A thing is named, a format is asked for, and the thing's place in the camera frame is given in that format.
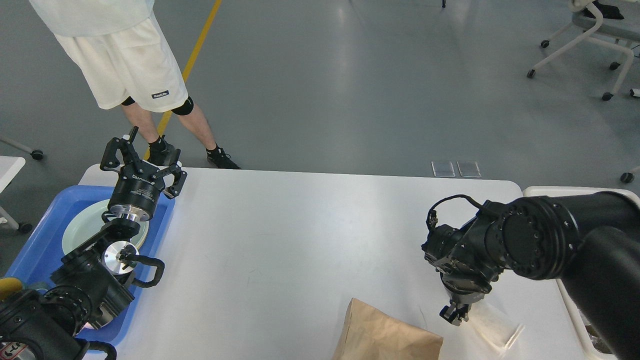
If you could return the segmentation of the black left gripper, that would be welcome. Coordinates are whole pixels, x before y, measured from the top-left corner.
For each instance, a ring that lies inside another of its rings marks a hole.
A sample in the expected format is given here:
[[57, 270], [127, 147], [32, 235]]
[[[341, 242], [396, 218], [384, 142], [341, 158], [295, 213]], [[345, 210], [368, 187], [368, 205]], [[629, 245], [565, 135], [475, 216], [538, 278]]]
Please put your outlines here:
[[[180, 148], [174, 148], [167, 155], [163, 170], [142, 161], [133, 145], [137, 133], [138, 127], [133, 126], [128, 134], [112, 137], [105, 146], [99, 167], [102, 171], [119, 173], [107, 205], [109, 212], [116, 215], [132, 214], [136, 221], [146, 222], [153, 218], [160, 194], [163, 193], [168, 199], [179, 196], [188, 174], [181, 168]], [[158, 171], [163, 177], [171, 174], [173, 182], [166, 186], [162, 177], [153, 178]]]

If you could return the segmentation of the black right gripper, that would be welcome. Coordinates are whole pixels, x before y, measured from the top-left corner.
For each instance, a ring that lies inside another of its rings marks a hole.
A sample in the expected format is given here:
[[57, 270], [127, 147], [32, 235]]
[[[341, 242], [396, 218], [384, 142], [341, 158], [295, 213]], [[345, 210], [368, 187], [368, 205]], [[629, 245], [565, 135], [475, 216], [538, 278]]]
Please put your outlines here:
[[449, 296], [449, 303], [439, 311], [439, 317], [453, 326], [468, 322], [471, 305], [483, 300], [493, 289], [489, 281], [478, 275], [440, 273], [439, 277]]

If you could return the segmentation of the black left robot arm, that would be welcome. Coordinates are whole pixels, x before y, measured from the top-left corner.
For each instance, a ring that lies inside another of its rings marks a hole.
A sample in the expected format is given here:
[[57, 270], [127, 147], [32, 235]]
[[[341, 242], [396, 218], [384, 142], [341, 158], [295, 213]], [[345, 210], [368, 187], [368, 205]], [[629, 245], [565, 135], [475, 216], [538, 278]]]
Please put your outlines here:
[[131, 286], [155, 287], [162, 279], [162, 260], [139, 253], [131, 239], [150, 221], [160, 196], [173, 199], [187, 173], [181, 151], [167, 146], [164, 159], [139, 158], [133, 141], [138, 128], [106, 145], [100, 168], [118, 180], [103, 215], [103, 226], [61, 258], [53, 287], [39, 291], [17, 278], [1, 280], [1, 358], [3, 360], [82, 360], [99, 351], [115, 360], [112, 344], [78, 337], [86, 325], [95, 330], [117, 318], [135, 299]]

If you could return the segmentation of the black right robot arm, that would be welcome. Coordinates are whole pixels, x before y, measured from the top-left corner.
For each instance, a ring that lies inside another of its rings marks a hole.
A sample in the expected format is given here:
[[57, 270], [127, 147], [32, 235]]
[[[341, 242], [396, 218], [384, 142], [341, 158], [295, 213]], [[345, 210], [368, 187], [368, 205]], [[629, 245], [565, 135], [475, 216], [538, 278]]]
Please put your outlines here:
[[620, 360], [639, 358], [639, 205], [621, 193], [521, 197], [476, 202], [461, 228], [427, 213], [424, 258], [439, 272], [458, 326], [505, 270], [530, 280], [561, 280], [567, 294]]

